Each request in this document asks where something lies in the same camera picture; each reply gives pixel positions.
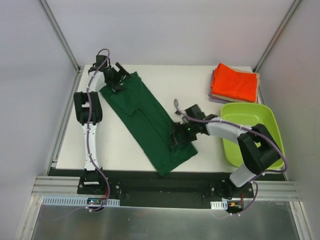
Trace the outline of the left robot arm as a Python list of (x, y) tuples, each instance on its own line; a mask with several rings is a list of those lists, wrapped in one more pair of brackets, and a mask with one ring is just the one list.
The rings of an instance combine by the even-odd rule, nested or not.
[(113, 93), (124, 89), (124, 78), (130, 74), (117, 62), (115, 69), (110, 58), (100, 52), (95, 63), (88, 70), (88, 83), (84, 90), (73, 94), (76, 120), (82, 127), (85, 159), (78, 184), (78, 194), (108, 194), (107, 178), (97, 158), (97, 130), (103, 120), (103, 109), (99, 94), (104, 86), (111, 87)]

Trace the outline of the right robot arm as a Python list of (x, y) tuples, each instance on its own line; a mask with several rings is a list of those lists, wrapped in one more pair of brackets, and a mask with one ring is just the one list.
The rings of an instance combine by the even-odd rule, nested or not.
[(286, 162), (265, 125), (240, 125), (215, 114), (205, 115), (197, 104), (181, 110), (177, 99), (173, 104), (175, 114), (181, 116), (182, 121), (171, 125), (171, 148), (196, 141), (198, 134), (218, 137), (238, 145), (243, 163), (227, 179), (225, 192), (228, 196), (237, 197), (245, 184), (266, 172), (277, 173), (277, 170), (269, 168), (278, 160)]

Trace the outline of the dark green t-shirt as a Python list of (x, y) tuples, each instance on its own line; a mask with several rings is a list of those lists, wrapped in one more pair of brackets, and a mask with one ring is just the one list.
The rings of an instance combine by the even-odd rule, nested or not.
[(105, 85), (100, 93), (124, 123), (160, 176), (165, 176), (198, 151), (192, 143), (170, 146), (174, 123), (137, 72), (124, 78), (121, 90)]

